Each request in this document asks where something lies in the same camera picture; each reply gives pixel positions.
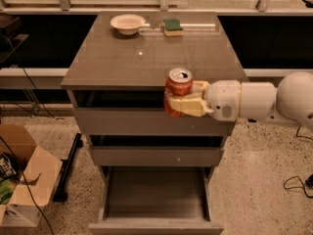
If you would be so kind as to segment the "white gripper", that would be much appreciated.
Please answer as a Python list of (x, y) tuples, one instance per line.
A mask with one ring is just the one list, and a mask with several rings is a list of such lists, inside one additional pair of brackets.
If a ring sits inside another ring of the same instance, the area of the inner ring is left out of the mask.
[(241, 84), (237, 80), (219, 80), (212, 84), (195, 80), (191, 93), (185, 96), (175, 96), (166, 91), (164, 109), (175, 118), (183, 115), (197, 118), (210, 115), (219, 121), (236, 121), (240, 99)]

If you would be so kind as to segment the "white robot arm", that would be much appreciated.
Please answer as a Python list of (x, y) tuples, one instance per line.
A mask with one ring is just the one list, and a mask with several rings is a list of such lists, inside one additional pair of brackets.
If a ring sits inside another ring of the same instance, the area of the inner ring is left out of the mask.
[(210, 116), (218, 121), (246, 118), (313, 130), (313, 74), (294, 72), (270, 82), (196, 81), (185, 69), (169, 72), (164, 109), (173, 117)]

